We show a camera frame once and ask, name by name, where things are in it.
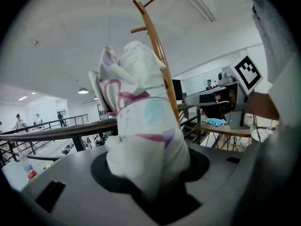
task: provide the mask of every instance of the desk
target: desk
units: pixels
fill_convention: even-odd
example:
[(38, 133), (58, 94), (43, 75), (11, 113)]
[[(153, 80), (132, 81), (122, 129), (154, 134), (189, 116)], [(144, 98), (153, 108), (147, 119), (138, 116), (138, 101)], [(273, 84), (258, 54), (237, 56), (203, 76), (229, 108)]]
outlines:
[(220, 148), (217, 145), (218, 149), (221, 149), (226, 143), (227, 143), (227, 148), (228, 148), (228, 141), (231, 137), (233, 137), (233, 139), (234, 139), (233, 150), (234, 150), (234, 147), (236, 147), (237, 137), (248, 137), (248, 138), (251, 137), (251, 131), (249, 129), (231, 129), (229, 125), (216, 127), (214, 125), (210, 125), (210, 124), (201, 122), (201, 123), (197, 124), (194, 128), (199, 131), (209, 132), (209, 135), (210, 135), (210, 132), (218, 133), (217, 138), (213, 134), (214, 138), (215, 138), (214, 144), (216, 143), (216, 145), (217, 145), (218, 140), (221, 138), (220, 134), (230, 136), (227, 139), (227, 141)]

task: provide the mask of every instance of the metal railing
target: metal railing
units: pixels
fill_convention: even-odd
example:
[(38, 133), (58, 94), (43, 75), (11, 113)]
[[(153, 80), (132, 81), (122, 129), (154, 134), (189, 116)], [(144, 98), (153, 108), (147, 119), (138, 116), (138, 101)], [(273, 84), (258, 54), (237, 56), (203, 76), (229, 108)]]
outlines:
[[(28, 158), (56, 161), (60, 157), (36, 156), (37, 150), (42, 149), (51, 141), (56, 140), (55, 138), (46, 138), (41, 135), (44, 135), (45, 132), (52, 133), (54, 130), (57, 130), (56, 128), (63, 127), (62, 129), (66, 129), (76, 125), (84, 125), (85, 123), (88, 123), (87, 114), (63, 118), (55, 121), (48, 121), (0, 134), (0, 164), (1, 166), (4, 166), (7, 162), (10, 162), (11, 159), (18, 161), (18, 148), (20, 148)], [(38, 138), (34, 138), (34, 135), (37, 134), (40, 136)]]

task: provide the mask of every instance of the fluorescent light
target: fluorescent light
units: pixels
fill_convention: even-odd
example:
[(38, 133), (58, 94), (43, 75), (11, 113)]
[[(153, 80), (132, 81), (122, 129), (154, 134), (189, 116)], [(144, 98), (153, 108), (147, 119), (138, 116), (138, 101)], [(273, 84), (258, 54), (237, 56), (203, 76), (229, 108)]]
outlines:
[(79, 94), (87, 94), (87, 93), (89, 93), (89, 91), (85, 87), (79, 89)]
[(24, 100), (24, 99), (26, 99), (27, 98), (27, 96), (23, 96), (22, 98), (20, 98), (19, 100)]

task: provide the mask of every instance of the water bottle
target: water bottle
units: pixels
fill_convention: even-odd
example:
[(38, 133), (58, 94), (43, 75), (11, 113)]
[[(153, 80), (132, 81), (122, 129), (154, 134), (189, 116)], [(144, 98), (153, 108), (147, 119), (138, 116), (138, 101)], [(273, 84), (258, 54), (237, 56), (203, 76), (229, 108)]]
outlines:
[(28, 179), (29, 180), (32, 179), (37, 174), (37, 172), (33, 169), (27, 156), (22, 152), (22, 150), (20, 148), (18, 148), (18, 154), (19, 154), (19, 158), (20, 158), (19, 162), (23, 165), (23, 167), (27, 173)]

